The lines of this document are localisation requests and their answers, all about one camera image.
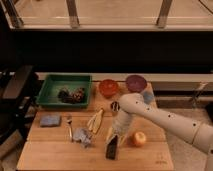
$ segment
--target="blue object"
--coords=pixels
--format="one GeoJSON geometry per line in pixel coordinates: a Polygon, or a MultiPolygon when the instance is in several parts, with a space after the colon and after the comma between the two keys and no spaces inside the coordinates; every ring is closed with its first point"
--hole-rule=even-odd
{"type": "Polygon", "coordinates": [[[40,126],[41,127],[55,127],[59,126],[61,122],[60,115],[44,115],[41,117],[40,126]]]}
{"type": "Polygon", "coordinates": [[[150,93],[149,91],[142,92],[144,103],[150,104],[152,100],[154,100],[154,95],[150,93]]]}

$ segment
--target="purple object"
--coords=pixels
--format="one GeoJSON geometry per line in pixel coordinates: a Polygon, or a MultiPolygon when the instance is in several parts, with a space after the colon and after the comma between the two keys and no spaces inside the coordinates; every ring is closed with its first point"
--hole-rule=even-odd
{"type": "Polygon", "coordinates": [[[147,86],[147,81],[140,75],[130,75],[126,78],[126,86],[130,92],[140,93],[147,86]]]}

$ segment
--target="metal bracket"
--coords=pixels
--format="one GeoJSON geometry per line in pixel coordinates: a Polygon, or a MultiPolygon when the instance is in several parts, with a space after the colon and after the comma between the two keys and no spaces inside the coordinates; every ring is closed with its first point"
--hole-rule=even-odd
{"type": "Polygon", "coordinates": [[[67,2],[69,17],[70,17],[70,25],[72,28],[78,28],[79,19],[78,19],[75,0],[66,0],[66,2],[67,2]]]}
{"type": "Polygon", "coordinates": [[[19,17],[18,12],[16,11],[16,8],[14,6],[14,3],[12,0],[2,0],[7,13],[10,17],[11,24],[14,28],[21,28],[24,25],[23,20],[19,17]]]}
{"type": "Polygon", "coordinates": [[[172,4],[172,0],[163,0],[161,9],[160,9],[160,14],[158,16],[156,25],[159,28],[164,28],[166,26],[169,10],[172,4]]]}
{"type": "Polygon", "coordinates": [[[209,84],[208,82],[200,82],[198,87],[194,90],[194,94],[193,94],[192,98],[189,100],[189,101],[192,102],[192,105],[193,105],[194,108],[196,108],[198,98],[203,93],[203,90],[205,89],[205,87],[208,84],[209,84]]]}

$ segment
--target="brown food item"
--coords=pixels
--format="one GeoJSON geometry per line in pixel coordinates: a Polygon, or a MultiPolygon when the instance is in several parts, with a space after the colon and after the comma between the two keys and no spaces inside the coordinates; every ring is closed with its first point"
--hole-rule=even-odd
{"type": "Polygon", "coordinates": [[[74,92],[69,93],[67,89],[61,89],[58,93],[58,98],[63,103],[81,103],[85,97],[85,89],[80,87],[74,92]]]}
{"type": "Polygon", "coordinates": [[[135,132],[132,136],[132,142],[136,147],[142,147],[146,141],[146,135],[142,131],[135,132]]]}

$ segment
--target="orange bowl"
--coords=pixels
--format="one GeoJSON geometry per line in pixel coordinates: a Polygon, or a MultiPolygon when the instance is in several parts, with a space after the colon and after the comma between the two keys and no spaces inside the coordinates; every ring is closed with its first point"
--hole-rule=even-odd
{"type": "Polygon", "coordinates": [[[118,92],[118,83],[111,79],[106,79],[100,82],[99,91],[105,98],[110,98],[118,92]]]}

